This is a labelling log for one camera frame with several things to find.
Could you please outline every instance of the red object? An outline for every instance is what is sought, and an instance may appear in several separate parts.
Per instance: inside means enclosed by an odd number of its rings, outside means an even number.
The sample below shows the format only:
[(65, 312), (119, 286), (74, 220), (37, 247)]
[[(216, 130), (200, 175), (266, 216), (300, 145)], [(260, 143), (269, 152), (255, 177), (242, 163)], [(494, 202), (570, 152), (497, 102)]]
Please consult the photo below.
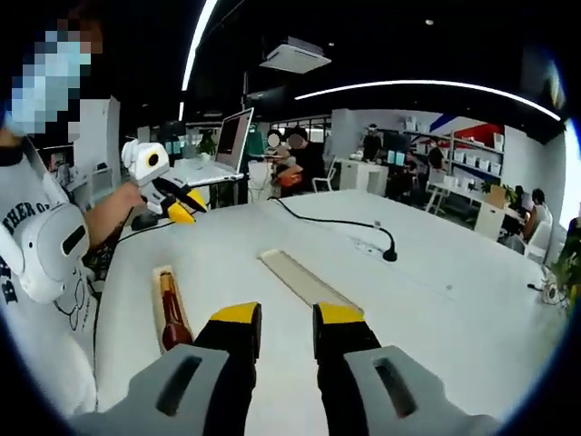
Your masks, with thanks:
[(193, 344), (193, 337), (190, 331), (183, 323), (182, 311), (178, 303), (177, 295), (173, 288), (172, 277), (170, 274), (163, 277), (162, 306), (163, 317), (165, 318), (165, 327), (162, 332), (162, 344), (166, 351), (171, 350), (179, 343)]
[(302, 182), (302, 175), (300, 174), (288, 175), (280, 179), (280, 183), (283, 188), (290, 188), (291, 186), (294, 186), (300, 182)]
[[(454, 137), (463, 139), (474, 137), (476, 141), (494, 150), (494, 134), (505, 134), (504, 126), (495, 124), (481, 124), (468, 129), (457, 130)], [(456, 143), (456, 148), (470, 148), (469, 145)]]

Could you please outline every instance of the wooden ruler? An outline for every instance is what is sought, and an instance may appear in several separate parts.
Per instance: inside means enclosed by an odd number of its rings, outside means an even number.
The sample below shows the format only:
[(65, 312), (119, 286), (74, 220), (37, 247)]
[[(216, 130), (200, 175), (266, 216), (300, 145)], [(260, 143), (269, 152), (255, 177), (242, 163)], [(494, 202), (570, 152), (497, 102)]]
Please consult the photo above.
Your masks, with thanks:
[(310, 307), (317, 302), (329, 302), (351, 306), (363, 314), (363, 309), (357, 304), (326, 284), (284, 251), (270, 250), (258, 258)]

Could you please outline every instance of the gray gripper housing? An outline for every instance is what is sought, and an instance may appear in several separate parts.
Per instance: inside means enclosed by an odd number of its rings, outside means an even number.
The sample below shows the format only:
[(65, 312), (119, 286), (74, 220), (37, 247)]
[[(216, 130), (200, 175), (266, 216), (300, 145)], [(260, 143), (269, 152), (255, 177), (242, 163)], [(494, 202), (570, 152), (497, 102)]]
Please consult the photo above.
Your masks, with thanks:
[(484, 436), (498, 423), (488, 415), (467, 415), (449, 402), (444, 384), (395, 346), (345, 354), (369, 436)]

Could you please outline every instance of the orange bag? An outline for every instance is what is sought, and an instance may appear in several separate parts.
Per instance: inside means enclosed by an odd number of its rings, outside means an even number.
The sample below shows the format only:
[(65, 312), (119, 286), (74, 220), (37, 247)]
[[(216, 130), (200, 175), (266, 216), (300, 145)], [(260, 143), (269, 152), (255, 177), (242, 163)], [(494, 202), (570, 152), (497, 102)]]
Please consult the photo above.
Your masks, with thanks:
[(300, 174), (293, 174), (287, 177), (282, 177), (280, 179), (280, 183), (283, 188), (290, 188), (291, 186), (294, 186), (300, 182), (302, 182), (302, 175)]

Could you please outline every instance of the ceiling light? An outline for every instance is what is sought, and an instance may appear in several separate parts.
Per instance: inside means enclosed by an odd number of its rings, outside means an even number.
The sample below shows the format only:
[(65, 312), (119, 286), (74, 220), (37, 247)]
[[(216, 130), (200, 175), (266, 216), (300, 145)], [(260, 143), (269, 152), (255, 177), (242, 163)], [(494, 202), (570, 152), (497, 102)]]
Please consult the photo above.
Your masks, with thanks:
[(198, 24), (196, 29), (193, 31), (192, 45), (190, 45), (190, 53), (188, 53), (188, 60), (185, 63), (185, 72), (183, 73), (182, 91), (188, 89), (188, 83), (190, 82), (190, 74), (192, 74), (193, 60), (196, 57), (196, 50), (198, 50), (198, 45), (202, 40), (203, 31), (206, 30), (206, 25), (210, 21), (210, 16), (218, 0), (206, 0), (203, 6), (202, 12), (200, 13), (200, 18), (198, 18)]
[(537, 109), (538, 111), (542, 112), (543, 114), (547, 114), (548, 116), (550, 116), (551, 118), (553, 118), (556, 121), (561, 121), (561, 117), (559, 115), (557, 115), (554, 112), (549, 111), (545, 107), (543, 107), (539, 104), (536, 104), (534, 102), (531, 102), (530, 100), (527, 100), (526, 98), (523, 98), (519, 95), (507, 93), (505, 91), (500, 91), (500, 90), (494, 89), (494, 88), (488, 88), (486, 86), (480, 86), (479, 84), (463, 84), (462, 82), (450, 82), (447, 80), (387, 80), (384, 82), (368, 82), (365, 84), (350, 84), (347, 86), (340, 86), (338, 88), (331, 88), (331, 89), (325, 89), (323, 91), (317, 91), (316, 93), (299, 95), (297, 97), (294, 97), (294, 99), (295, 100), (302, 100), (304, 98), (315, 97), (317, 95), (337, 93), (338, 91), (348, 91), (349, 89), (368, 88), (371, 86), (388, 86), (388, 85), (394, 85), (394, 84), (439, 84), (439, 85), (444, 85), (444, 86), (456, 86), (457, 88), (474, 89), (476, 91), (483, 91), (485, 93), (491, 93), (491, 94), (500, 95), (502, 97), (510, 98), (511, 100), (515, 100), (515, 101), (520, 102), (522, 104), (526, 104), (527, 106), (533, 107), (533, 108)]

